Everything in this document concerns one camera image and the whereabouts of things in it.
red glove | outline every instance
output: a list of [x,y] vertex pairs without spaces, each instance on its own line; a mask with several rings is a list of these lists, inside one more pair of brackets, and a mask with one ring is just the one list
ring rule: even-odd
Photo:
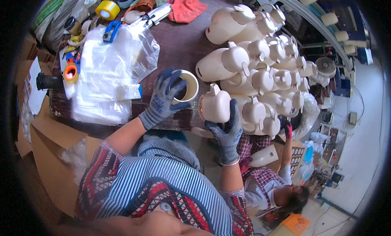
[[239,167],[241,168],[241,174],[243,175],[245,172],[247,172],[252,166],[249,165],[249,163],[253,159],[251,157],[248,157],[242,161],[239,162]]
[[286,120],[284,122],[285,136],[287,139],[292,139],[292,124],[290,121]]

bracelet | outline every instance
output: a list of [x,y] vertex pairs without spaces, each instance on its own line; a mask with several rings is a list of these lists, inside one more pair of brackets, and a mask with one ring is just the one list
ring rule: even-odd
[[221,163],[220,162],[220,165],[223,165],[223,166],[232,166],[232,165],[236,165],[236,164],[238,164],[239,163],[239,160],[240,160],[240,158],[238,157],[238,160],[237,161],[235,161],[234,163],[232,163],[232,164],[224,164],[224,163]]

cloth rag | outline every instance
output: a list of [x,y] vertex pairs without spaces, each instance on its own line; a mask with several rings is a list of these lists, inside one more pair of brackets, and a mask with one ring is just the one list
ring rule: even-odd
[[171,5],[172,12],[169,19],[177,23],[190,23],[200,14],[202,14],[208,5],[201,3],[199,0],[174,0]]

hand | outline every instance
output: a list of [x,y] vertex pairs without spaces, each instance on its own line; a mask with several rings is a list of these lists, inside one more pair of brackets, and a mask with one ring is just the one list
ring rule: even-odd
[[284,122],[285,136],[287,139],[292,139],[292,124],[290,121],[286,120]]
[[241,174],[243,175],[244,173],[246,173],[252,166],[249,165],[249,163],[252,161],[253,159],[251,157],[248,157],[244,160],[241,160],[239,162],[239,167],[241,168]]
[[188,108],[190,106],[188,102],[172,105],[174,96],[186,86],[186,80],[181,80],[170,89],[170,86],[181,74],[181,71],[172,73],[173,70],[173,67],[170,67],[158,75],[158,78],[154,83],[149,107],[139,115],[146,130],[150,130],[180,109]]
[[220,148],[220,161],[223,164],[232,164],[238,158],[236,147],[242,135],[242,124],[239,116],[236,99],[230,101],[231,117],[226,123],[224,131],[217,124],[205,121],[205,126],[213,133]]

